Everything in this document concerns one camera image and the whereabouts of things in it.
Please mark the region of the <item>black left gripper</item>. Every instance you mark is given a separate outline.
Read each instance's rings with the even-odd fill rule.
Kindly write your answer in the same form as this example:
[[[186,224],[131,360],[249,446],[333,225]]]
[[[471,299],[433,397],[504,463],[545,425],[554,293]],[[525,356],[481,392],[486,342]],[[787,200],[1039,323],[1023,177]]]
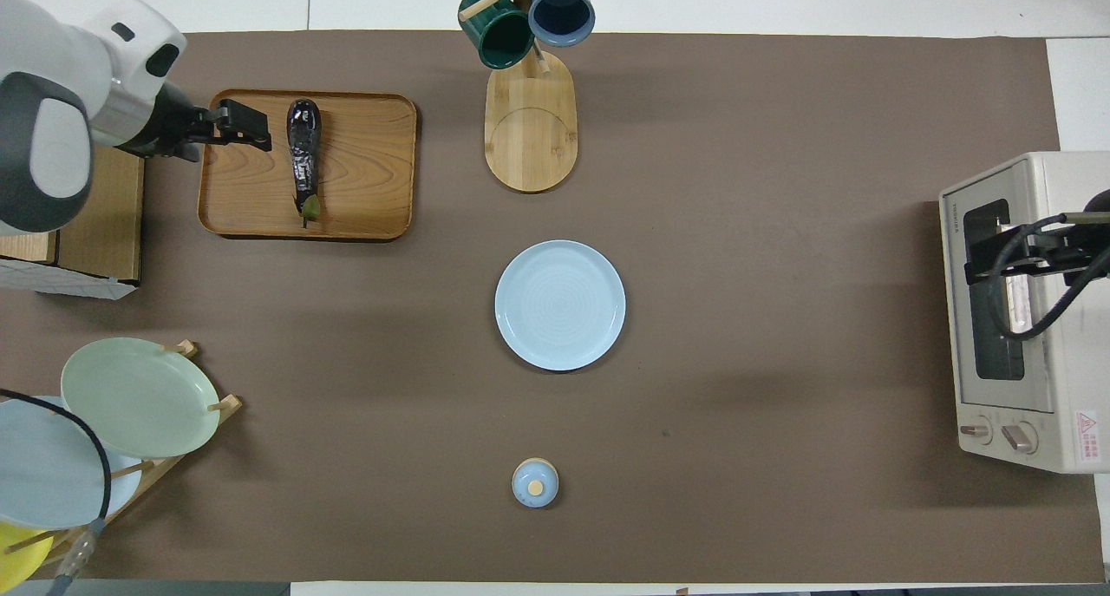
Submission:
[[[193,107],[176,144],[179,160],[199,161],[206,145],[246,145],[261,152],[272,150],[268,117],[233,99],[221,99],[215,108]]]

